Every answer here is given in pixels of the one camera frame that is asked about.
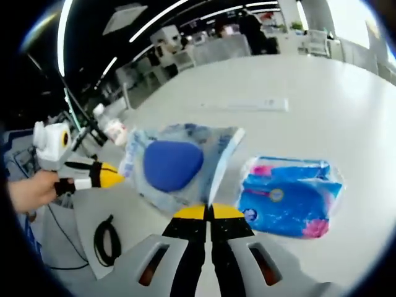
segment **white table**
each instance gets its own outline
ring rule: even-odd
[[[206,106],[254,104],[289,98],[290,111],[235,112]],[[346,189],[330,231],[320,239],[270,235],[296,255],[302,270],[321,282],[350,288],[375,263],[396,223],[396,87],[360,69],[324,58],[256,56],[231,59],[184,71],[162,86],[126,121],[127,126],[161,128],[194,122],[239,126],[246,136],[220,186],[217,200],[233,202],[239,168],[250,156],[323,158],[340,169]],[[110,163],[121,152],[106,145]],[[75,215],[87,258],[98,278],[111,269],[93,253],[93,233],[109,214],[123,251],[168,219],[127,185],[91,190],[75,198]],[[210,243],[196,296],[220,296],[210,262]]]

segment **ceiling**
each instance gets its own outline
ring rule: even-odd
[[[151,25],[133,43],[129,43],[130,38],[142,26],[177,1],[73,0],[64,37],[64,64],[67,83],[77,94],[88,86],[94,85],[115,56],[118,59],[112,70],[131,61],[150,44],[150,35],[164,25],[175,24],[180,31],[184,30],[186,33],[190,33],[189,26],[180,28],[180,25],[229,7],[253,2],[268,2],[265,0],[188,0]],[[130,3],[139,3],[148,6],[148,8],[127,27],[103,36],[102,33],[116,8]],[[56,38],[62,7],[62,1],[37,0],[27,4],[23,12],[19,13],[18,31],[13,35],[13,38],[19,43],[30,36],[29,30],[37,24],[40,18],[43,19],[49,14],[52,18],[46,19],[49,21],[45,22],[45,26],[42,26],[37,37],[32,38],[31,42],[21,51],[22,54],[18,56],[18,67],[12,65],[15,69],[16,81],[23,80],[25,82],[25,88],[21,90],[22,97],[29,97],[29,101],[26,99],[26,104],[14,103],[16,109],[25,105],[32,109],[31,97],[38,96],[40,98],[37,100],[44,100],[42,99],[43,94],[48,94],[48,92],[51,93],[51,96],[43,102],[49,100],[51,103],[44,104],[43,107],[49,108],[49,105],[52,104],[55,106],[53,109],[64,108],[64,102],[59,101],[59,96],[62,98],[61,84],[59,79],[56,79],[58,77]],[[254,8],[275,7],[278,5],[271,4]],[[225,18],[226,14],[217,17]],[[198,21],[196,25],[204,28],[207,26],[208,20],[210,19]],[[31,59],[27,57],[27,53],[40,65],[43,69],[42,72],[36,69]]]

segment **desk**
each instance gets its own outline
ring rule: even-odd
[[[289,98],[288,113],[210,110],[205,106]],[[216,200],[233,203],[243,162],[255,154],[323,158],[337,165],[346,189],[330,231],[319,239],[268,235],[296,255],[302,270],[321,282],[350,288],[386,247],[396,223],[396,87],[384,79],[331,59],[308,56],[255,56],[188,69],[170,80],[126,119],[126,125],[162,128],[193,122],[239,126],[246,136],[230,161]],[[121,151],[105,147],[100,158],[117,162]],[[74,198],[77,227],[87,259],[100,278],[93,232],[109,214],[123,250],[168,219],[127,185],[89,190]],[[220,296],[210,243],[196,296]]]

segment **wire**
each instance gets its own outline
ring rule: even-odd
[[[52,267],[52,266],[48,266],[48,265],[46,265],[46,266],[49,269],[53,269],[53,270],[79,270],[79,269],[85,268],[88,265],[89,265],[89,263],[86,263],[86,264],[84,264],[82,266],[79,266],[79,267]]]
[[[48,208],[49,208],[49,210],[50,210],[50,212],[51,212],[51,214],[52,214],[52,217],[53,217],[54,220],[55,220],[55,223],[57,224],[57,226],[59,227],[59,229],[62,231],[63,235],[64,235],[64,236],[67,238],[67,240],[70,242],[70,244],[73,246],[75,252],[78,253],[78,255],[80,256],[80,258],[81,258],[83,261],[85,261],[86,263],[88,263],[88,260],[87,260],[86,258],[84,258],[83,256],[81,256],[81,253],[80,253],[79,250],[75,247],[75,245],[74,245],[74,243],[71,241],[70,237],[68,237],[68,235],[66,234],[66,232],[63,231],[62,227],[60,226],[58,220],[57,220],[56,217],[55,217],[54,212],[52,211],[51,206],[50,206],[49,204],[48,204],[47,206],[48,206]]]

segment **pink pattern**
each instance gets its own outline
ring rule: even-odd
[[[329,230],[329,221],[315,219],[306,222],[306,227],[303,229],[304,238],[319,238],[322,237]]]
[[[268,165],[255,166],[252,168],[251,173],[256,175],[271,176],[272,168],[273,166],[268,166]]]

